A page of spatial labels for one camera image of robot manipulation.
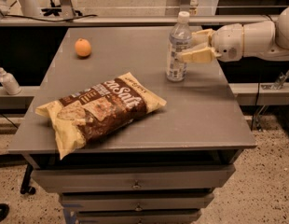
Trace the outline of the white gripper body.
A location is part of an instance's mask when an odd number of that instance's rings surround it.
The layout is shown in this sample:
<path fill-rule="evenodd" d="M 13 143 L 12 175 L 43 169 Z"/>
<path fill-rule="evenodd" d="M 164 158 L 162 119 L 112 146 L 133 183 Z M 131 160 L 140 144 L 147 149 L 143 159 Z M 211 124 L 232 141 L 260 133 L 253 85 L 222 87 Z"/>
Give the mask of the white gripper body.
<path fill-rule="evenodd" d="M 236 62 L 243 55 L 243 26 L 239 23 L 219 28 L 212 35 L 212 47 L 221 62 Z"/>

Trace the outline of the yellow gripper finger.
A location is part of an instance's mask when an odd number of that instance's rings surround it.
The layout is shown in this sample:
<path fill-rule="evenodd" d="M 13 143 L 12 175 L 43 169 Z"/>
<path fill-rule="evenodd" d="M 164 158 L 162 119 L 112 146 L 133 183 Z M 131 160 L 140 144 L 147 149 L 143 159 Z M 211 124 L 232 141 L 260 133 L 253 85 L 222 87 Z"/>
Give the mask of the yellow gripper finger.
<path fill-rule="evenodd" d="M 177 59 L 183 63 L 210 63 L 220 57 L 221 54 L 214 48 L 186 49 L 177 54 Z"/>
<path fill-rule="evenodd" d="M 199 30 L 192 33 L 192 43 L 194 46 L 204 45 L 210 46 L 212 43 L 212 36 L 215 33 L 215 30 L 209 28 L 204 30 Z"/>

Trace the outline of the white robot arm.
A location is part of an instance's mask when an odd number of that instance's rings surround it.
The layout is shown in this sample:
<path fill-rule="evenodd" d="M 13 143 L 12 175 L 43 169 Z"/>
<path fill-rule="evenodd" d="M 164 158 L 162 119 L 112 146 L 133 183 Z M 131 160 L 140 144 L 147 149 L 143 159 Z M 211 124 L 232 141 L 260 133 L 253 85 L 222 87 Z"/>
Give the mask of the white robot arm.
<path fill-rule="evenodd" d="M 289 7 L 276 21 L 234 23 L 218 30 L 192 34 L 192 47 L 177 54 L 179 62 L 236 62 L 243 57 L 265 61 L 289 61 Z"/>

